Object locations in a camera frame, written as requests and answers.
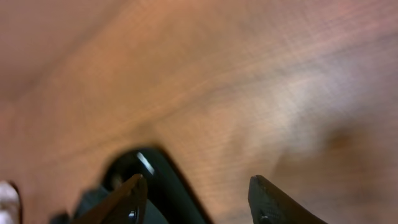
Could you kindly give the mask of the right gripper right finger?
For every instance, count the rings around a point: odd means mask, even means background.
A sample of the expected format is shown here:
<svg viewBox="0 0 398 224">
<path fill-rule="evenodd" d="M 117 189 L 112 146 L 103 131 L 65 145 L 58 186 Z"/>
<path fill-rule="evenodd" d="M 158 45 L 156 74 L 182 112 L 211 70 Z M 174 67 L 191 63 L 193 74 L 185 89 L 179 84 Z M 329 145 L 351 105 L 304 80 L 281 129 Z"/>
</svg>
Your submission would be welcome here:
<svg viewBox="0 0 398 224">
<path fill-rule="evenodd" d="M 248 202 L 254 224 L 326 224 L 261 175 L 250 179 Z"/>
</svg>

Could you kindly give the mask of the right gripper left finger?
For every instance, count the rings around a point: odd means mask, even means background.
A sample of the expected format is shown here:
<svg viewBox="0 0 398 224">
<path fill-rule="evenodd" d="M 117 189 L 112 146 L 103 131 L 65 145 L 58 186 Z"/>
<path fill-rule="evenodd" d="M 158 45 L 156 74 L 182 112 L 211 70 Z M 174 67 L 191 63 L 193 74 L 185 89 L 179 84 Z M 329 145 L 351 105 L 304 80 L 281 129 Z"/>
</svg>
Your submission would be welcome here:
<svg viewBox="0 0 398 224">
<path fill-rule="evenodd" d="M 146 179 L 135 174 L 71 224 L 140 224 L 144 221 L 146 202 Z"/>
</svg>

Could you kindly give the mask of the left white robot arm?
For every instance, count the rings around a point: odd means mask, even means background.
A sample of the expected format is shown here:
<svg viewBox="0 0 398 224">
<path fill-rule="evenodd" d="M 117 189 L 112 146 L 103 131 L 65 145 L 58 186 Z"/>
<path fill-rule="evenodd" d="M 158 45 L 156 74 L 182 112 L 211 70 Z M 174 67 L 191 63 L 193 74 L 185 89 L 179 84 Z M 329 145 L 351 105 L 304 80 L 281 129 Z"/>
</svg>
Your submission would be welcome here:
<svg viewBox="0 0 398 224">
<path fill-rule="evenodd" d="M 50 223 L 211 223 L 187 180 L 160 147 L 131 149 L 110 163 L 72 214 Z"/>
</svg>

